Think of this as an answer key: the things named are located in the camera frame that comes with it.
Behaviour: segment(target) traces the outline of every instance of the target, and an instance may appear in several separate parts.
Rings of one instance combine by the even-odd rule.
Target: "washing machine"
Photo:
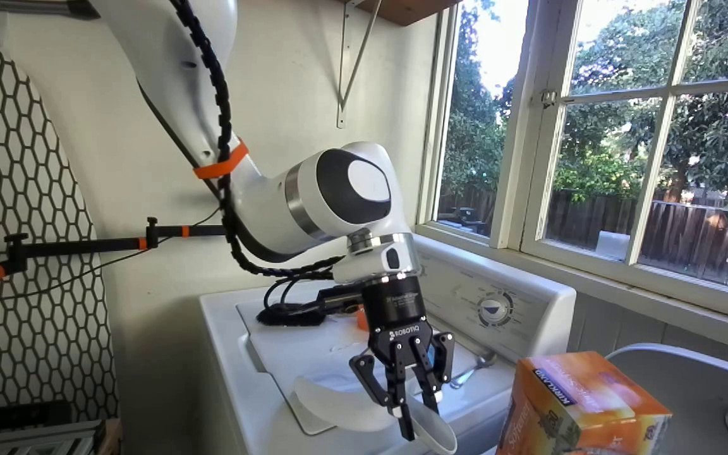
[[[443,386],[439,416],[458,452],[497,445],[511,408],[516,362],[566,351],[573,289],[525,271],[418,238],[423,296],[435,329],[456,334],[452,381]],[[289,301],[314,301],[320,286],[301,286]],[[262,327],[266,289],[200,298],[205,360],[200,376],[200,452],[357,455],[430,452],[419,438],[402,439],[396,421],[346,430],[317,416],[296,394],[306,373],[351,373],[349,360],[366,349],[354,315],[320,327]]]

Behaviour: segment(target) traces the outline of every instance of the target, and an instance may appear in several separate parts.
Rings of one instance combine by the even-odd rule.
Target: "window sill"
[[[462,238],[435,226],[419,226],[418,236],[435,238],[435,241],[458,245],[462,251],[469,251],[475,255],[486,255],[486,257],[509,262],[514,269],[547,275],[552,281],[576,289],[583,296],[622,305],[627,310],[643,314],[646,318],[657,318],[669,327],[681,327],[686,332],[713,338],[718,343],[728,343],[728,315],[722,314],[697,308],[677,298],[665,298],[645,289],[631,289],[631,286],[622,286],[598,275],[588,275],[588,272],[582,272],[582,271],[573,271],[573,269],[566,269],[566,265],[536,257],[536,255],[525,255],[519,251],[492,251],[480,238],[469,238],[469,236]]]

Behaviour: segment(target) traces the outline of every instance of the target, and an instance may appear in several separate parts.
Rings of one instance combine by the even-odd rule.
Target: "window frame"
[[[560,277],[564,284],[583,289],[603,301],[612,296],[627,301],[625,305],[654,318],[665,318],[665,314],[691,315],[691,327],[705,327],[705,320],[728,320],[728,286],[669,272],[651,265],[640,265],[638,255],[645,238],[646,210],[651,204],[651,190],[657,184],[657,167],[663,162],[663,150],[669,133],[669,122],[674,111],[674,100],[683,93],[710,93],[728,90],[728,80],[681,80],[686,52],[691,51],[691,32],[696,25],[696,16],[702,0],[686,2],[686,18],[681,25],[681,41],[674,46],[674,55],[669,64],[669,79],[660,88],[634,88],[627,93],[568,93],[568,76],[573,60],[573,41],[578,25],[582,0],[531,0],[529,2],[529,32],[523,39],[520,68],[519,68],[519,90],[514,97],[514,111],[509,122],[509,140],[504,155],[504,170],[496,198],[496,218],[490,227],[490,238],[462,236],[435,226],[438,195],[443,179],[443,143],[444,143],[444,123],[448,123],[448,99],[452,88],[452,52],[458,36],[458,7],[452,7],[444,18],[439,18],[439,30],[448,32],[448,41],[438,42],[438,65],[432,79],[432,90],[438,93],[438,111],[430,118],[438,123],[430,127],[428,141],[428,175],[423,186],[423,204],[418,218],[418,231],[423,236],[432,236],[438,241],[461,245],[472,253],[492,255],[506,262],[523,265],[529,271],[539,271],[552,277]],[[645,179],[645,190],[638,204],[631,245],[627,261],[615,262],[609,257],[595,255],[588,251],[568,247],[566,243],[547,241],[547,213],[548,195],[555,171],[558,157],[558,122],[564,122],[560,105],[573,103],[578,99],[631,99],[651,93],[663,99],[660,105],[660,130],[654,131],[654,150],[649,155],[649,171]]]

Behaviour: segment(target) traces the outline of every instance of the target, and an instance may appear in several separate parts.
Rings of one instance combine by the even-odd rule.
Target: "washer control knob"
[[[504,327],[514,315],[514,301],[506,293],[488,296],[478,303],[478,310],[486,327]]]

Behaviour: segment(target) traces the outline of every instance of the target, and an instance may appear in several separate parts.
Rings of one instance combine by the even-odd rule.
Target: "orange box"
[[[669,410],[595,351],[519,362],[497,455],[646,455]]]

